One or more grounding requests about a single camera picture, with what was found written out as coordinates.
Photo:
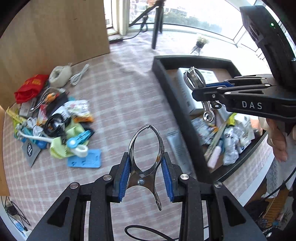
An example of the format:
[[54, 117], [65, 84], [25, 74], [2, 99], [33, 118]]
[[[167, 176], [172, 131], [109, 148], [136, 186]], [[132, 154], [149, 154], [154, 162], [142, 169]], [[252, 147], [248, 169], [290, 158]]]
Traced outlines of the person's right hand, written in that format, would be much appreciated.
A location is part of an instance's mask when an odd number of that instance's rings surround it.
[[259, 117], [260, 126], [268, 132], [267, 143], [273, 148], [273, 154], [277, 161], [286, 162], [287, 141], [282, 131], [278, 128], [276, 121], [269, 118]]

